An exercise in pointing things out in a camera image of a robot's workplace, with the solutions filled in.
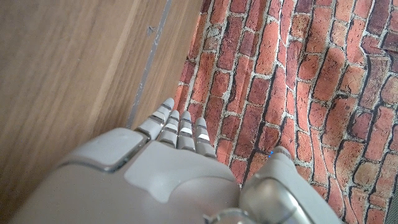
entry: brick wallpaper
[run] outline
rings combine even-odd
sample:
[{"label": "brick wallpaper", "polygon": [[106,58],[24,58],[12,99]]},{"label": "brick wallpaper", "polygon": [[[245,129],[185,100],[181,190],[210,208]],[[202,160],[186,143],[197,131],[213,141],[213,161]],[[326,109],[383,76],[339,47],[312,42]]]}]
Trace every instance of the brick wallpaper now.
[{"label": "brick wallpaper", "polygon": [[398,171],[398,1],[204,0],[175,109],[243,184],[276,145],[346,223],[384,221]]}]

